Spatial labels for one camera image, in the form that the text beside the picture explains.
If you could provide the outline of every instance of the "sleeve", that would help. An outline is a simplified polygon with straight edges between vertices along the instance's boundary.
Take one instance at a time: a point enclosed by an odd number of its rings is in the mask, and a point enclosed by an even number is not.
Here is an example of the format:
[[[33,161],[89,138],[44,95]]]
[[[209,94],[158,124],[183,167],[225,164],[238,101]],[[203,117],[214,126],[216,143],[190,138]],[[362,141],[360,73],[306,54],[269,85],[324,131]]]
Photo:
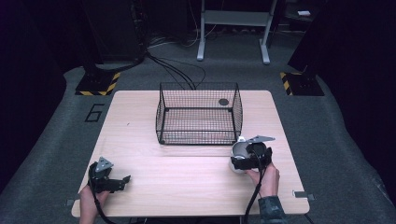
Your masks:
[[[280,200],[277,196],[259,199],[261,224],[266,223],[288,223]]]

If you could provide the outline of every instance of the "black wire basket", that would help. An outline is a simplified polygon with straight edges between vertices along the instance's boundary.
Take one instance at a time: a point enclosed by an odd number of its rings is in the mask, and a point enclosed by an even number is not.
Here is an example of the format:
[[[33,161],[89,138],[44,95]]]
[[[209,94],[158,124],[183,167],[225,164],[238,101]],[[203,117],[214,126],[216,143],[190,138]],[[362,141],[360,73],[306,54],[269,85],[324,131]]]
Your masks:
[[[242,131],[237,83],[165,82],[160,85],[156,133],[163,145],[232,145]]]

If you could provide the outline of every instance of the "wooden table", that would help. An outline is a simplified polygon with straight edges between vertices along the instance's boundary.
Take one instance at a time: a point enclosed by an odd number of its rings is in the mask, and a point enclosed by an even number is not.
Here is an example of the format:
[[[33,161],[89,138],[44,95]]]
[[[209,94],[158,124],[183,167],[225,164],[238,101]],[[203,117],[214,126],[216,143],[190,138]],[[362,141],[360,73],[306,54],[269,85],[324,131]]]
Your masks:
[[[266,142],[280,171],[278,196],[287,214],[309,211],[290,147],[269,91],[240,91],[242,136],[274,137]],[[114,163],[112,179],[131,175],[123,191],[104,206],[109,217],[242,216],[255,186],[248,175],[229,166],[231,146],[164,146],[155,133],[158,91],[117,91],[92,153],[89,166],[103,156]],[[84,176],[81,187],[87,183]],[[259,214],[254,203],[250,214]],[[79,217],[79,201],[72,215]]]

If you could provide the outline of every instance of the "black speaker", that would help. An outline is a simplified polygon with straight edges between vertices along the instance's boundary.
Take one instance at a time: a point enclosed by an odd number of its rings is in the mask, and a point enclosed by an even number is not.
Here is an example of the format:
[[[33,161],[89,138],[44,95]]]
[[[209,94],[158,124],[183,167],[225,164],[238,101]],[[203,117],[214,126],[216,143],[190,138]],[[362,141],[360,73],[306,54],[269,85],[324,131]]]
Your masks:
[[[82,0],[105,62],[135,62],[146,51],[146,16],[137,0]]]

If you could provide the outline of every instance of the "white metal stand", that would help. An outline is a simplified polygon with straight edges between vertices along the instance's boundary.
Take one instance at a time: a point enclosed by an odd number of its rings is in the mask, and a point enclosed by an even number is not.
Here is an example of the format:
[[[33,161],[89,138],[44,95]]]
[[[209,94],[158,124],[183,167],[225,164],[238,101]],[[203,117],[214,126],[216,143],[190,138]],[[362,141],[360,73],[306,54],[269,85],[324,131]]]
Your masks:
[[[272,19],[274,17],[276,1],[277,0],[273,0],[269,12],[242,12],[242,11],[205,10],[205,0],[202,0],[201,40],[199,43],[197,60],[202,61],[204,59],[206,24],[246,25],[246,26],[265,27],[263,38],[260,39],[259,44],[262,50],[262,61],[264,64],[269,64],[270,57],[268,55],[268,49],[266,43],[271,28]]]

